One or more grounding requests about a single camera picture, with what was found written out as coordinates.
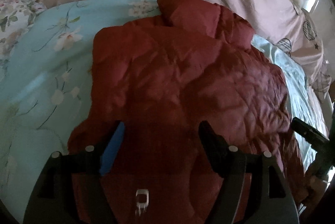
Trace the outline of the person's right hand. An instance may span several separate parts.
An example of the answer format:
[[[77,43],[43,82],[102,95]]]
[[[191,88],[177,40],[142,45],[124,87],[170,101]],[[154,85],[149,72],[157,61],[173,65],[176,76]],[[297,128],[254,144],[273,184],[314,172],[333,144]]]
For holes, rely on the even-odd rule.
[[[317,176],[321,167],[314,161],[307,169],[304,177],[304,186],[307,190],[307,197],[304,199],[305,206],[316,206],[323,198],[329,184],[329,171],[322,176]]]

